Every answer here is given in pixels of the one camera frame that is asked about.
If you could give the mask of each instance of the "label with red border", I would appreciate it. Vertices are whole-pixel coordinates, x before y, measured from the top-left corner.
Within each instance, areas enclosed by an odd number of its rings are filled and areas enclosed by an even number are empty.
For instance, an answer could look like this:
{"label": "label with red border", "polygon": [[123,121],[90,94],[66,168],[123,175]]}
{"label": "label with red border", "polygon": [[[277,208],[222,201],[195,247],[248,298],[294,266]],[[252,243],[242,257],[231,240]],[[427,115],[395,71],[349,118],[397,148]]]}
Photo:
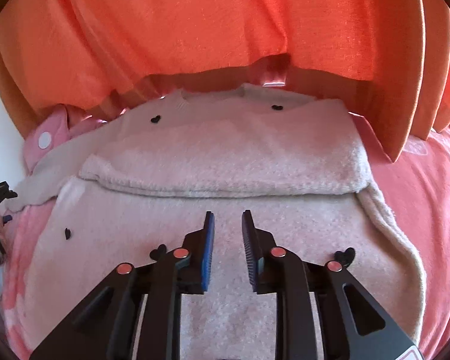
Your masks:
{"label": "label with red border", "polygon": [[417,347],[412,345],[395,360],[423,360],[423,357]]}

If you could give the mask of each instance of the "round metal pin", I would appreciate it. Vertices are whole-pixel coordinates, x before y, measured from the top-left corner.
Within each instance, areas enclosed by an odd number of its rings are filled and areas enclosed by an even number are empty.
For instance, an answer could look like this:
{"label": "round metal pin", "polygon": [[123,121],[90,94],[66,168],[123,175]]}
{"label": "round metal pin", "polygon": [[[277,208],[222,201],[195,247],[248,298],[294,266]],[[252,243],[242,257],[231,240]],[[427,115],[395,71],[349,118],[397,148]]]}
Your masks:
{"label": "round metal pin", "polygon": [[287,251],[283,247],[276,246],[270,250],[270,253],[274,257],[284,257]]}
{"label": "round metal pin", "polygon": [[329,261],[327,263],[327,268],[332,272],[340,272],[342,270],[342,264],[338,261]]}
{"label": "round metal pin", "polygon": [[178,259],[184,259],[188,256],[188,250],[184,249],[183,247],[179,247],[178,249],[174,250],[173,255]]}
{"label": "round metal pin", "polygon": [[120,274],[120,275],[128,275],[131,271],[132,271],[133,267],[127,263],[124,262],[123,264],[120,264],[117,268],[116,271]]}

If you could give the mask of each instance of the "orange curtain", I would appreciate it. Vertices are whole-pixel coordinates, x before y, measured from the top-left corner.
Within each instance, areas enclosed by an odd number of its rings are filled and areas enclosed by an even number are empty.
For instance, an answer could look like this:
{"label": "orange curtain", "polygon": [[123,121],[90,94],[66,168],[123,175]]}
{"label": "orange curtain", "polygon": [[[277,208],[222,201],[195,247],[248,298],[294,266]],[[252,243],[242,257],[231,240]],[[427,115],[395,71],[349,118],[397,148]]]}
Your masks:
{"label": "orange curtain", "polygon": [[394,161],[450,123],[443,0],[10,0],[0,53],[37,112],[113,119],[176,87],[283,81],[342,98]]}

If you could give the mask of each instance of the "pink bed sheet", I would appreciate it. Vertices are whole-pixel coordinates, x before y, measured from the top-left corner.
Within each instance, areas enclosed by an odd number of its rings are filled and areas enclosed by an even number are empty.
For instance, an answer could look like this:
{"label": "pink bed sheet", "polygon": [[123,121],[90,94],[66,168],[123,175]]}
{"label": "pink bed sheet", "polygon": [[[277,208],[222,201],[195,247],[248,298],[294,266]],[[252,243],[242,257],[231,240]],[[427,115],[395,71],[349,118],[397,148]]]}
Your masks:
{"label": "pink bed sheet", "polygon": [[[373,175],[398,225],[420,251],[427,272],[427,305],[420,349],[426,359],[450,338],[450,126],[427,142],[410,137],[396,163],[384,154],[368,122],[354,116]],[[20,323],[27,270],[55,200],[15,213],[7,233],[11,253],[6,265],[3,308],[10,346],[22,360],[30,357]]]}

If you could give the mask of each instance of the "white dot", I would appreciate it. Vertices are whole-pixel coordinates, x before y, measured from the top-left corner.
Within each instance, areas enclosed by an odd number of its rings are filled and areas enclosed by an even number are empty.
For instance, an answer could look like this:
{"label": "white dot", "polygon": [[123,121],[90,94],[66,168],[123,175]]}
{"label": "white dot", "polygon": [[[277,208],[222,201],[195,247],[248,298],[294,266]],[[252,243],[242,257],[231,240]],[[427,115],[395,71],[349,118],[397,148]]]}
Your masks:
{"label": "white dot", "polygon": [[38,147],[40,149],[46,149],[52,143],[52,135],[48,132],[42,132],[38,138]]}

